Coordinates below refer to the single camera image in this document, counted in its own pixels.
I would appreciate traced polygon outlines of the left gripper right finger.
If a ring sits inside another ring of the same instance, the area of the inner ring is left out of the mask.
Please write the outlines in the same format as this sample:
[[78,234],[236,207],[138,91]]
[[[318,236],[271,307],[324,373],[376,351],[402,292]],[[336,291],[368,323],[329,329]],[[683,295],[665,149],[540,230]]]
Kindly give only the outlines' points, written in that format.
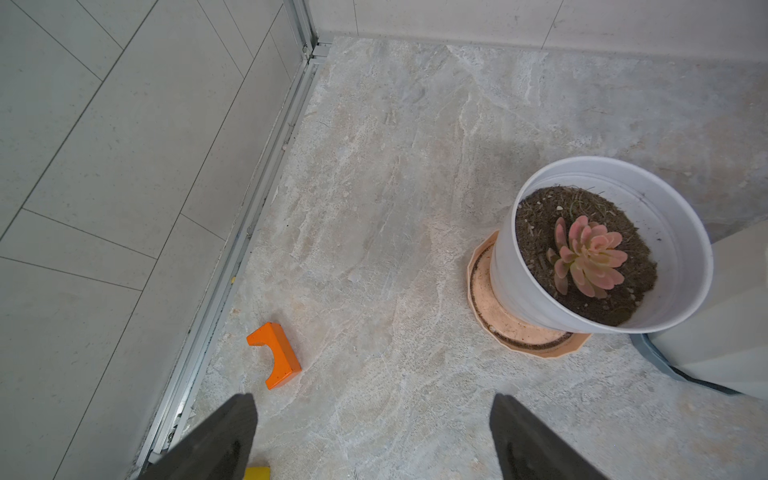
[[511,395],[494,396],[489,426],[504,480],[607,479]]

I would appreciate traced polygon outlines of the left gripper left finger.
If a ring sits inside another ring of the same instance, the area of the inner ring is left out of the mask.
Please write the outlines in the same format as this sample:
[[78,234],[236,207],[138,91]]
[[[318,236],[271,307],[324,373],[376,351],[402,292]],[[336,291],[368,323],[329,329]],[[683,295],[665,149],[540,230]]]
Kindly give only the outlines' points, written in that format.
[[257,424],[253,395],[236,394],[140,477],[241,480],[245,477]]

